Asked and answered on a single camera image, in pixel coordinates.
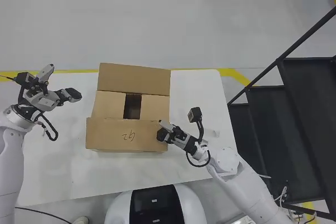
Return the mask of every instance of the gray floor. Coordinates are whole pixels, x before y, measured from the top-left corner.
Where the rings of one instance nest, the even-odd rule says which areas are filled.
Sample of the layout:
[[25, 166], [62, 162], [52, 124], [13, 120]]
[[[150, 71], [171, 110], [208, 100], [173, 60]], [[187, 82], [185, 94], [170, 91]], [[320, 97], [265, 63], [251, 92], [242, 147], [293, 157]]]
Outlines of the gray floor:
[[[332, 7], [331, 0], [22, 0], [0, 1], [0, 71], [98, 69], [100, 62], [161, 68], [238, 68], [252, 80]], [[292, 56], [336, 53], [336, 18]], [[229, 100], [242, 88], [222, 77]], [[277, 70], [258, 84], [281, 83]], [[208, 223], [239, 214], [211, 180], [187, 183]], [[103, 223], [110, 202], [101, 195], [33, 206], [73, 221]], [[17, 211], [16, 223], [62, 223]]]

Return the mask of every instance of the cardboard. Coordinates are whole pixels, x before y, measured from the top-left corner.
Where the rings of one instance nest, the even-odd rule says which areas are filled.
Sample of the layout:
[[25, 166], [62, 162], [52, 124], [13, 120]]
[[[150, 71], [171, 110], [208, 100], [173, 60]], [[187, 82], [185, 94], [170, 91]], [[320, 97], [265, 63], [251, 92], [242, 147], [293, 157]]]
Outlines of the cardboard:
[[87, 118], [86, 147], [104, 152], [165, 152], [158, 121]]
[[102, 152], [164, 152], [158, 121], [169, 120], [170, 70], [101, 63], [86, 148]]
[[141, 120], [169, 120], [169, 96], [142, 95]]
[[96, 91], [92, 117], [123, 119], [125, 94], [122, 92]]
[[97, 90], [169, 96], [170, 70], [101, 63]]

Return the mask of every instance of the shoe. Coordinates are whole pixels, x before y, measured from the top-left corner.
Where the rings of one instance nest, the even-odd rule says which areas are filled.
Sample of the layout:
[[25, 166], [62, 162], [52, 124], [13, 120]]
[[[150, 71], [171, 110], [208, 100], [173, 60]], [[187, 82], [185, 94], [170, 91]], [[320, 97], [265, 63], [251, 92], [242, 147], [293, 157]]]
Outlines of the shoe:
[[90, 220], [85, 216], [81, 216], [80, 218], [72, 222], [72, 224], [89, 224], [89, 223], [90, 223]]

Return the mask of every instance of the yellow floor line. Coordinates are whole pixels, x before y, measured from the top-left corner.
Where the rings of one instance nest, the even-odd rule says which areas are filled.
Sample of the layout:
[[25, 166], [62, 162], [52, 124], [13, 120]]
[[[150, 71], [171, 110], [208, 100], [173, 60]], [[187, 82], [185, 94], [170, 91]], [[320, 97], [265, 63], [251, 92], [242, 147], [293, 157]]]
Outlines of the yellow floor line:
[[[304, 202], [301, 205], [304, 208], [309, 208], [309, 209], [315, 210], [314, 204], [312, 202]], [[314, 216], [312, 216], [310, 214], [306, 215], [306, 217], [307, 217], [307, 220], [311, 220], [312, 218], [314, 218]], [[316, 219], [314, 219], [313, 221], [309, 222], [309, 224], [317, 224], [317, 223], [318, 223], [318, 221]]]
[[[196, 70], [196, 68], [172, 69], [172, 70]], [[244, 86], [248, 85], [250, 82], [249, 79], [247, 79], [244, 75], [242, 75], [240, 72], [238, 72], [237, 70], [233, 68], [218, 68], [216, 70], [219, 71], [221, 76], [232, 77]], [[3, 76], [14, 78], [17, 76], [19, 72], [24, 72], [24, 71], [3, 71], [3, 72], [0, 72], [0, 74]], [[31, 74], [36, 75], [39, 71], [26, 71], [26, 72], [30, 72]], [[56, 70], [54, 73], [95, 73], [95, 72], [98, 72], [98, 70], [96, 69]], [[0, 77], [0, 82], [5, 82], [5, 81], [9, 81], [9, 80], [6, 78]]]

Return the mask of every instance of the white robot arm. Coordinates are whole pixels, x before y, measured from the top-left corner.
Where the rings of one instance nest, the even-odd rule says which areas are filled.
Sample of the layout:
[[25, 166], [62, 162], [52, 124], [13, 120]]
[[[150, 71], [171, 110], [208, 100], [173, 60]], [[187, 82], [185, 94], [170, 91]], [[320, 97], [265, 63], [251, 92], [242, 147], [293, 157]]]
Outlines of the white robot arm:
[[[50, 140], [55, 141], [58, 133], [43, 113], [66, 101], [76, 102], [82, 98], [73, 88], [49, 91], [48, 78], [53, 71], [53, 64], [49, 64], [36, 77], [27, 72], [19, 73], [13, 79], [21, 85], [18, 103], [0, 113], [0, 224], [14, 223], [14, 208], [24, 180], [22, 143], [25, 134], [38, 124]], [[40, 117], [49, 124], [55, 137], [38, 120]]]
[[230, 147], [210, 151], [206, 144], [202, 144], [204, 129], [200, 108], [192, 108], [188, 118], [198, 125], [198, 139], [178, 126], [160, 120], [162, 128], [157, 132], [157, 140], [180, 147], [193, 166], [197, 165], [189, 160], [188, 154], [199, 162], [205, 161], [197, 167], [205, 166], [235, 205], [256, 224], [292, 224], [282, 208], [276, 205], [261, 177], [237, 152]]

